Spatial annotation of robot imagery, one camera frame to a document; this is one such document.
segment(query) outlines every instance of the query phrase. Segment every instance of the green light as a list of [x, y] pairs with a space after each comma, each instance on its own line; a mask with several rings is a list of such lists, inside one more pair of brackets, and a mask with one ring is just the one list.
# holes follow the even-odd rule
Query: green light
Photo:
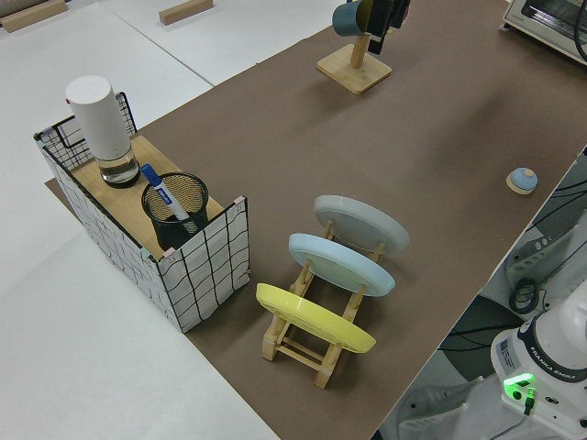
[[[530, 383], [534, 381], [535, 377], [531, 373], [522, 373], [517, 376], [513, 376], [512, 378], [504, 380], [504, 390], [505, 394], [510, 396], [511, 398], [515, 399], [514, 391], [518, 391], [520, 388], [524, 388]], [[532, 398], [534, 396], [534, 389], [528, 389], [528, 397]]]
[[512, 378], [504, 380], [505, 387], [511, 387], [512, 385], [516, 385], [516, 383], [520, 382], [528, 382], [532, 383], [534, 381], [534, 375], [531, 373], [522, 373], [517, 376], [513, 376]]

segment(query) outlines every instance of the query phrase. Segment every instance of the marker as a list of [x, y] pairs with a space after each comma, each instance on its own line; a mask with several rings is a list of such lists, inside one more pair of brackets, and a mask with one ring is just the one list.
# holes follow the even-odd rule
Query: marker
[[165, 204], [167, 204], [167, 206], [169, 206], [169, 209], [172, 210], [175, 218], [180, 221], [189, 218], [189, 215], [185, 212], [177, 199], [173, 197], [171, 191], [169, 191], [167, 186], [165, 186], [165, 183], [163, 183], [163, 179], [155, 172], [150, 164], [146, 163], [140, 167], [140, 171], [147, 178], [153, 189], [159, 194], [160, 198]]

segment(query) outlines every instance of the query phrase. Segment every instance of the plate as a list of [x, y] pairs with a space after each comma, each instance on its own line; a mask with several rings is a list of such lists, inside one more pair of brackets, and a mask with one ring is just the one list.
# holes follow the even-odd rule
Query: plate
[[320, 236], [292, 234], [290, 254], [302, 266], [310, 261], [310, 271], [350, 292], [366, 286], [366, 296], [384, 296], [395, 287], [393, 277], [359, 252]]
[[410, 242], [404, 227], [377, 208], [341, 195], [321, 195], [314, 201], [316, 218], [323, 227], [334, 222], [332, 234], [341, 241], [374, 252], [383, 241], [382, 254], [399, 252]]
[[366, 353], [375, 345], [371, 335], [342, 316], [283, 289], [259, 283], [257, 301], [293, 325], [348, 351]]

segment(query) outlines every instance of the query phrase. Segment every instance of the yellow plate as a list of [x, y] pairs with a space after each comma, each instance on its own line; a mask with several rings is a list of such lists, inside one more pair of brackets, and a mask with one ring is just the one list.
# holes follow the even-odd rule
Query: yellow plate
[[259, 283], [257, 301], [293, 325], [348, 351], [365, 353], [375, 345], [371, 335], [342, 316], [283, 289]]

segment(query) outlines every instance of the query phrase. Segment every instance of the blue marker cap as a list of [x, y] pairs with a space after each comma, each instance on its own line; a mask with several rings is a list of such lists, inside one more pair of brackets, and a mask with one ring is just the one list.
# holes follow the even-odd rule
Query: blue marker cap
[[140, 167], [140, 172], [143, 173], [143, 175], [147, 178], [147, 180], [152, 186], [161, 185], [161, 177], [159, 177], [159, 174], [155, 172], [155, 170], [153, 169], [153, 167], [150, 166], [149, 163], [146, 163], [145, 165]]

